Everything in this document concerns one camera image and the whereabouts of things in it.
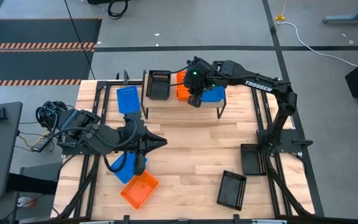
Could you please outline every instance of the orange tray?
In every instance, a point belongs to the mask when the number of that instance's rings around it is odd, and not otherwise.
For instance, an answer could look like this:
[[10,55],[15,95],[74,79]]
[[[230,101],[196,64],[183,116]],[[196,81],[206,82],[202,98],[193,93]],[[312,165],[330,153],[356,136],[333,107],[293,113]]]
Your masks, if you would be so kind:
[[158,180],[146,170],[140,176],[134,176],[121,191],[121,196],[135,209],[139,209],[157,188]]
[[[177,73],[177,83],[181,83],[184,81],[186,75],[186,70]],[[180,101],[187,101],[189,98],[190,93],[188,89],[184,85],[177,86],[177,98]]]

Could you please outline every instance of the blue tray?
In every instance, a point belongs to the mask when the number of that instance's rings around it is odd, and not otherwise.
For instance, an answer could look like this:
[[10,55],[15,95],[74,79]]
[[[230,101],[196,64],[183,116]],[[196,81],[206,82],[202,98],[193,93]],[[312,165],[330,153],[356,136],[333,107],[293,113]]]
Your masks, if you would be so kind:
[[203,102],[219,102],[224,99],[224,88],[223,86],[217,86],[212,90],[207,90],[201,96]]
[[136,86],[129,86],[117,90],[118,110],[122,114],[140,111],[139,95]]
[[[110,166],[112,169],[117,169],[124,159],[124,154],[122,154],[114,163]],[[135,154],[127,152],[127,161],[124,165],[124,168],[120,170],[119,172],[116,172],[116,177],[121,180],[123,184],[128,183],[133,176],[135,175],[135,169],[134,169],[134,162],[135,162]]]

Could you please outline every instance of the gray floor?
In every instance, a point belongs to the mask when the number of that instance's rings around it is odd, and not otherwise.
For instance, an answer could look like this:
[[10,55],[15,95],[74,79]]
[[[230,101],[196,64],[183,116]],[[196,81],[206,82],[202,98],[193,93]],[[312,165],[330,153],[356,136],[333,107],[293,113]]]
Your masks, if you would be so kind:
[[[73,17],[103,17],[100,47],[182,45],[272,45],[267,20],[259,0],[132,0],[118,21],[80,0],[68,0]],[[281,0],[269,0],[276,16]],[[324,25],[324,15],[352,14],[358,0],[292,1],[287,4],[288,22],[298,26],[310,45],[358,45],[358,26]],[[0,17],[68,17],[63,1],[5,0]],[[281,45],[300,45],[289,26],[277,27]],[[358,51],[326,52],[358,63]],[[358,218],[358,105],[344,77],[353,67],[312,52],[284,52],[298,109],[310,147],[313,169],[324,212],[328,217]],[[95,53],[92,68],[97,78],[114,78],[126,69],[131,78],[143,70],[184,66],[194,55],[207,60],[235,60],[247,69],[281,77],[275,52],[115,52]],[[77,86],[0,87],[0,103],[24,103],[22,121],[35,121],[34,111],[47,100],[74,105]],[[42,133],[38,124],[22,125],[22,131]],[[17,145],[23,146],[20,139]],[[16,149],[12,171],[60,161],[60,150],[41,154]]]

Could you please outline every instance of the orange striped tape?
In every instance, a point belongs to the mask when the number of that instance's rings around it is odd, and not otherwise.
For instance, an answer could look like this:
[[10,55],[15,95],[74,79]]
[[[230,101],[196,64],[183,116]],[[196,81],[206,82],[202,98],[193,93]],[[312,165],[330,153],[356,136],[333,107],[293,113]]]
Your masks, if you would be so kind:
[[80,79],[58,80],[0,80],[0,86],[44,86],[44,85],[79,85]]
[[[0,18],[0,20],[62,20],[70,19],[69,17],[64,18]],[[73,19],[103,19],[102,17],[76,17]]]
[[[83,48],[95,47],[93,42],[83,42]],[[62,43],[0,43],[0,49],[82,49],[79,42]]]
[[[94,52],[94,49],[84,49],[88,52]],[[79,52],[82,49],[0,49],[0,52]]]

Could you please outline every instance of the black plastic tray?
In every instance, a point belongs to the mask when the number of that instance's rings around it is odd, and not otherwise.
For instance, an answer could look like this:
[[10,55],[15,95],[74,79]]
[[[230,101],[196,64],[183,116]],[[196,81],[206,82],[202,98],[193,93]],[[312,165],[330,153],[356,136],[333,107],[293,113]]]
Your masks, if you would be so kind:
[[246,183],[246,177],[224,170],[216,203],[241,211]]
[[163,85],[171,84],[171,73],[166,70],[151,70],[149,71],[149,79],[147,80],[146,96],[151,100],[167,100],[169,98],[170,86]]
[[265,157],[258,144],[241,144],[241,164],[244,175],[266,175]]

